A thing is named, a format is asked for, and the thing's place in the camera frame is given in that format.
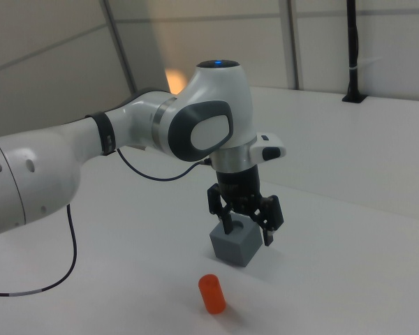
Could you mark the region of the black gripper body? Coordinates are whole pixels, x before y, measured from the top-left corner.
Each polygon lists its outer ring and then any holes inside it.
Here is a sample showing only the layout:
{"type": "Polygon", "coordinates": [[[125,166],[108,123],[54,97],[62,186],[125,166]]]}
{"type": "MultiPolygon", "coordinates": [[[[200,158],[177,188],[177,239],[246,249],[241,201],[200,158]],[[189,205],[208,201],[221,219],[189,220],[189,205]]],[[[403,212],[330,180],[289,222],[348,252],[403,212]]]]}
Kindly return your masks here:
{"type": "Polygon", "coordinates": [[[216,172],[222,198],[238,214],[254,214],[259,209],[260,179],[258,166],[235,173],[216,172]]]}

